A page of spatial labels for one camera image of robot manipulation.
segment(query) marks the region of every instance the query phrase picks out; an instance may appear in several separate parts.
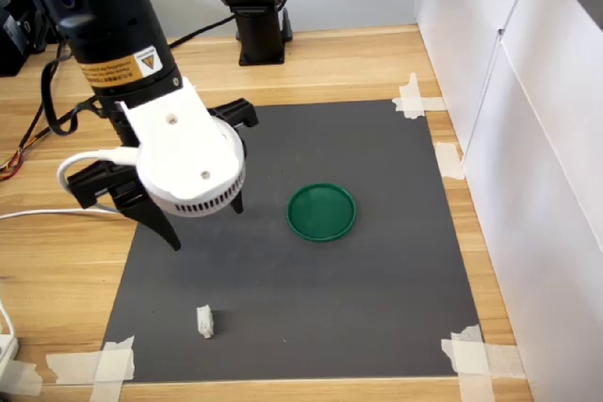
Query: green plastic lid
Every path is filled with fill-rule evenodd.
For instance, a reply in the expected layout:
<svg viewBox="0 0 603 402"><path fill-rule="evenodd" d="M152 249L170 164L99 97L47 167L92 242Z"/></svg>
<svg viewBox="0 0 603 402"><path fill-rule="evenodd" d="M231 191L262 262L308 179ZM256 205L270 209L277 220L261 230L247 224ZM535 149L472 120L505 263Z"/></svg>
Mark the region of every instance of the green plastic lid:
<svg viewBox="0 0 603 402"><path fill-rule="evenodd" d="M291 198L286 219L300 237L312 242L329 242L351 229L356 219L356 203L339 185L307 185Z"/></svg>

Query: gray mat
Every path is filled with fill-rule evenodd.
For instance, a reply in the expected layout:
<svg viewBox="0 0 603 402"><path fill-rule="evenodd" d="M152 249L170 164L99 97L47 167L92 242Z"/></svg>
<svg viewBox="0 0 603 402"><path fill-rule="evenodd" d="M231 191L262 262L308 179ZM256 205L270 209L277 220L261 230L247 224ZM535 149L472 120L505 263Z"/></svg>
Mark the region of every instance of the gray mat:
<svg viewBox="0 0 603 402"><path fill-rule="evenodd" d="M138 226L105 337L136 335L135 381L455 375L440 340L478 317L426 120L391 101L257 110L241 216L171 217L178 252ZM314 182L356 199L338 241L287 226Z"/></svg>

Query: yellow warning sticker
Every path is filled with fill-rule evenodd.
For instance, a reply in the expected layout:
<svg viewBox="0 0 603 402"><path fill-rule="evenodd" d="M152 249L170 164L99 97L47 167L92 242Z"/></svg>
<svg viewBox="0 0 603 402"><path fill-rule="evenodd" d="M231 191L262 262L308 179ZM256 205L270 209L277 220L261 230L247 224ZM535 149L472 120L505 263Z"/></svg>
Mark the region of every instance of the yellow warning sticker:
<svg viewBox="0 0 603 402"><path fill-rule="evenodd" d="M131 56L103 63L81 63L80 68L93 87L108 88L130 84L163 69L154 46L149 46Z"/></svg>

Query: tape piece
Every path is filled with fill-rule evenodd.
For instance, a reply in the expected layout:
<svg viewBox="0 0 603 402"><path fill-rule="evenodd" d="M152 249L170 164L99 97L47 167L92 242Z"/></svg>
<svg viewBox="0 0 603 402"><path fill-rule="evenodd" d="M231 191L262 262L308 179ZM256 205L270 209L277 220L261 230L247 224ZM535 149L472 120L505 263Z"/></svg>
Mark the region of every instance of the tape piece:
<svg viewBox="0 0 603 402"><path fill-rule="evenodd" d="M36 396L40 395L41 383L36 364L10 360L0 378L0 393Z"/></svg>
<svg viewBox="0 0 603 402"><path fill-rule="evenodd" d="M464 171L461 158L454 143L436 143L435 158L440 173L445 178L463 180Z"/></svg>
<svg viewBox="0 0 603 402"><path fill-rule="evenodd" d="M197 329L205 339L214 335L214 316L209 305L197 308Z"/></svg>
<svg viewBox="0 0 603 402"><path fill-rule="evenodd" d="M131 380L134 378L134 354L131 352L132 338L128 338L123 343L106 343L105 349L98 352L83 353L57 353L46 355L46 363L52 371L57 374L57 385L87 385L94 383L101 363L103 362L121 362L127 357L128 365L122 380Z"/></svg>
<svg viewBox="0 0 603 402"><path fill-rule="evenodd" d="M423 109L426 112L448 111L446 104L444 103L444 98L421 98L421 103L423 103Z"/></svg>
<svg viewBox="0 0 603 402"><path fill-rule="evenodd" d="M397 112L403 112L404 118L416 120L424 117L425 111L446 111L443 98L422 98L416 73L410 76L408 85L399 88L399 98L392 99Z"/></svg>
<svg viewBox="0 0 603 402"><path fill-rule="evenodd" d="M134 372L133 343L134 336L117 344L105 344L94 376L90 402L117 402L120 400L124 377L130 372Z"/></svg>
<svg viewBox="0 0 603 402"><path fill-rule="evenodd" d="M516 346L485 344L479 326L461 333L451 333L442 340L442 350L459 375L459 389L464 402L494 402L494 378L525 378Z"/></svg>
<svg viewBox="0 0 603 402"><path fill-rule="evenodd" d="M418 80L416 74L411 74L407 85L399 88L399 101L393 100L396 104L397 112L404 112L404 117L416 120L418 117L425 116L423 103L421 103L421 92L418 89Z"/></svg>

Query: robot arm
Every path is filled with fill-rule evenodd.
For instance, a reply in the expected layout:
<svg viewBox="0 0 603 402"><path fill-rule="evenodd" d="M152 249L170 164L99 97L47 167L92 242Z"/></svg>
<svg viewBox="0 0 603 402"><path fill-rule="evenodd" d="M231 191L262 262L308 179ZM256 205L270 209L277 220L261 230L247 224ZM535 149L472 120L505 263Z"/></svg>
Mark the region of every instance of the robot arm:
<svg viewBox="0 0 603 402"><path fill-rule="evenodd" d="M123 145L99 152L100 160L71 177L68 166L59 169L82 207L108 193L123 215L175 249L180 242L162 210L201 217L231 204L242 212L245 148L235 127L257 124L253 106L238 100L205 108L178 71L150 0L36 1L66 38ZM90 155L67 163L80 157Z"/></svg>

